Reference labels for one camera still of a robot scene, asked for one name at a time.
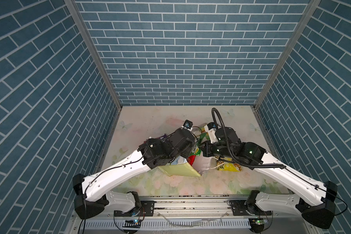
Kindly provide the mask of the yellow green snack packet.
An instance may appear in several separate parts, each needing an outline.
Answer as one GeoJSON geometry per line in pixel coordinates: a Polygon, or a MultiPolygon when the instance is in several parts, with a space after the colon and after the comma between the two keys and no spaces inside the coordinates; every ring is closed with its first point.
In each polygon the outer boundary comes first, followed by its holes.
{"type": "Polygon", "coordinates": [[[241,172],[241,166],[236,163],[227,163],[223,161],[217,161],[217,170],[229,171],[229,172],[241,172]]]}

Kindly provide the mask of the red snack packet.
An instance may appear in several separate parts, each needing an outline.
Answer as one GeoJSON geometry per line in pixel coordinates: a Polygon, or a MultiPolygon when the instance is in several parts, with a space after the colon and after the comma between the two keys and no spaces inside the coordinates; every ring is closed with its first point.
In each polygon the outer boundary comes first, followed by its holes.
{"type": "Polygon", "coordinates": [[[191,155],[188,157],[187,162],[192,166],[193,163],[195,162],[196,155],[191,155]]]}

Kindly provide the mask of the small green snack packet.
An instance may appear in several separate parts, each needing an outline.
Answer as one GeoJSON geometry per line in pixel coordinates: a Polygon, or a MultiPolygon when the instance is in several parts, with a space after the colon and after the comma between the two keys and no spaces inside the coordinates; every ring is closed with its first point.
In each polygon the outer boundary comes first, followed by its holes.
{"type": "Polygon", "coordinates": [[[189,156],[190,156],[190,157],[191,157],[191,156],[196,156],[196,157],[197,157],[197,156],[200,156],[201,153],[202,153],[202,151],[197,147],[197,148],[195,148],[195,149],[193,150],[193,152],[190,153],[189,156]]]}

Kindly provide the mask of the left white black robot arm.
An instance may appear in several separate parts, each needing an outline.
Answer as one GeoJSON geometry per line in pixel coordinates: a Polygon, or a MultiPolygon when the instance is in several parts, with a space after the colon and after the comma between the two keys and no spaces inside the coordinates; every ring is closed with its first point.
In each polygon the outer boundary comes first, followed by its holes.
{"type": "Polygon", "coordinates": [[[106,207],[123,213],[138,211],[141,202],[136,192],[115,193],[112,189],[179,156],[187,158],[196,142],[192,131],[181,127],[166,137],[147,139],[133,153],[101,172],[73,176],[75,212],[85,220],[99,215],[106,207]]]}

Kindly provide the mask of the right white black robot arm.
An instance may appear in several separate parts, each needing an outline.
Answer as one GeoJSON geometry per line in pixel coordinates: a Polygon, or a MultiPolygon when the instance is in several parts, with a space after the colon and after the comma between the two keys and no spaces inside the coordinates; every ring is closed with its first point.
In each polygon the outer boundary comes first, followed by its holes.
{"type": "Polygon", "coordinates": [[[250,214],[279,211],[301,216],[308,223],[328,229],[336,216],[337,185],[312,179],[276,159],[253,142],[241,142],[234,129],[204,127],[209,141],[200,145],[204,157],[217,157],[264,174],[289,189],[291,195],[274,195],[252,190],[245,202],[250,214]]]}

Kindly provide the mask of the floral paper gift bag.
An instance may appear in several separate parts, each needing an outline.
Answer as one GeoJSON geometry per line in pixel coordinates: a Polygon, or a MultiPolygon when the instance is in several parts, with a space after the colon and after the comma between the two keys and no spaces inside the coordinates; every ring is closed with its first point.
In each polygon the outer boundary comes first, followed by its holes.
{"type": "Polygon", "coordinates": [[[214,169],[216,166],[216,159],[213,157],[204,157],[203,152],[197,156],[195,162],[191,166],[186,158],[177,157],[172,163],[158,168],[167,176],[193,176],[200,177],[204,172],[214,169]]]}

